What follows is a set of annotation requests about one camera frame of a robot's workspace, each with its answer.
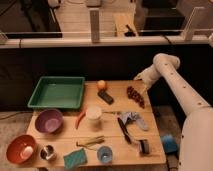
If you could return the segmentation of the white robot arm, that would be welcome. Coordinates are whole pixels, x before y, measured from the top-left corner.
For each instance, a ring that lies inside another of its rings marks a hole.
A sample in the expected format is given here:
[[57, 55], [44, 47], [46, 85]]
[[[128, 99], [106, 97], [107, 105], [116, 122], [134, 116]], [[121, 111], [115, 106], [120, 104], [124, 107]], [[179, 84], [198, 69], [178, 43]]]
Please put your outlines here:
[[179, 66], [178, 57], [158, 53], [134, 79], [149, 89], [163, 77], [186, 115], [178, 171], [213, 171], [213, 107], [177, 72]]

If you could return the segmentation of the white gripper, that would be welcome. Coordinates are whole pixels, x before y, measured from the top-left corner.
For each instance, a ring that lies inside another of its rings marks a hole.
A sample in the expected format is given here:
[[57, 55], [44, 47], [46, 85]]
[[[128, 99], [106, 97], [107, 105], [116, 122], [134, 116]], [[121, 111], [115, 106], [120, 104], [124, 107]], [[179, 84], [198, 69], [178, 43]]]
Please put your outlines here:
[[134, 79], [142, 80], [144, 83], [144, 87], [141, 88], [140, 94], [143, 95], [148, 89], [152, 87], [153, 84], [159, 80], [160, 77], [161, 74], [157, 71], [154, 65], [151, 65], [150, 67], [138, 73]]

